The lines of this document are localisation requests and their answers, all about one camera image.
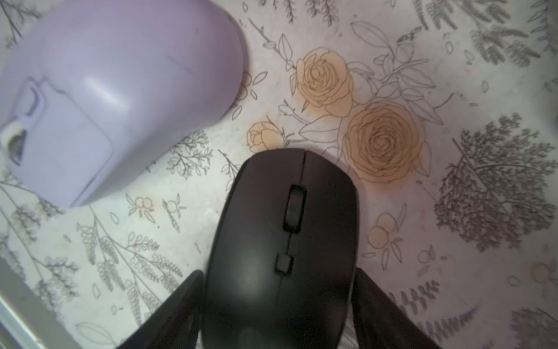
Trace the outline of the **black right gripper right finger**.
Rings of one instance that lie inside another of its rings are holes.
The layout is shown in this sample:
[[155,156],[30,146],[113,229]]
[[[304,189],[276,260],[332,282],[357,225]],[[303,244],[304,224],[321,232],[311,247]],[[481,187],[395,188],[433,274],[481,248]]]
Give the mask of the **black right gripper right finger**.
[[439,347],[360,268],[355,272],[352,307],[360,348]]

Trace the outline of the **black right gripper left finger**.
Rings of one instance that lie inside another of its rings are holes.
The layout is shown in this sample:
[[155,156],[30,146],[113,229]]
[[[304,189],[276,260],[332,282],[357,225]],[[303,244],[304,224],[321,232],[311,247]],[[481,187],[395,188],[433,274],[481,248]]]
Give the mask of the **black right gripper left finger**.
[[195,270],[119,349],[195,348],[201,322],[204,274]]

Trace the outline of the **black computer mouse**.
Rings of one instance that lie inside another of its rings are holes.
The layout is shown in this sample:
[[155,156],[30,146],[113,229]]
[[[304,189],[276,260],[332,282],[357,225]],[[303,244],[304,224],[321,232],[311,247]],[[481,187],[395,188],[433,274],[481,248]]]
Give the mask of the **black computer mouse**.
[[222,211],[209,258],[205,348],[336,348],[357,263],[349,176],[304,149],[253,155]]

